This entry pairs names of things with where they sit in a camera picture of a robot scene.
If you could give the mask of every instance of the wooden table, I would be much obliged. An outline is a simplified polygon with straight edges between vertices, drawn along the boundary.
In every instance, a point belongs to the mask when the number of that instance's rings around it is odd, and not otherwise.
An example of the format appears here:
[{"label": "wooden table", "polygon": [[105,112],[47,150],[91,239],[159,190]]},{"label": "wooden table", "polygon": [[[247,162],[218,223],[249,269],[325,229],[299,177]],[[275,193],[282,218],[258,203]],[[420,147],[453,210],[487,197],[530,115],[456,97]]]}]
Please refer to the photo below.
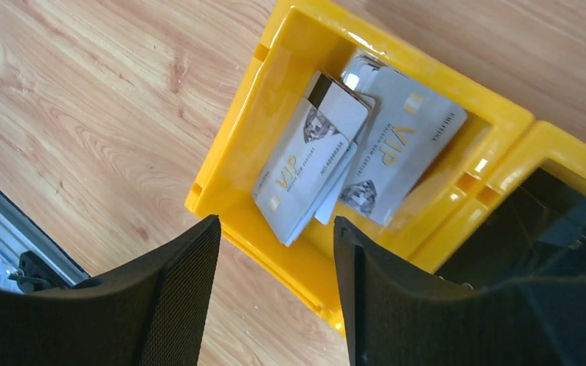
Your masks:
[{"label": "wooden table", "polygon": [[[340,3],[586,141],[586,0]],[[92,275],[186,230],[185,195],[273,5],[0,0],[0,188]],[[202,364],[346,357],[222,244]]]}]

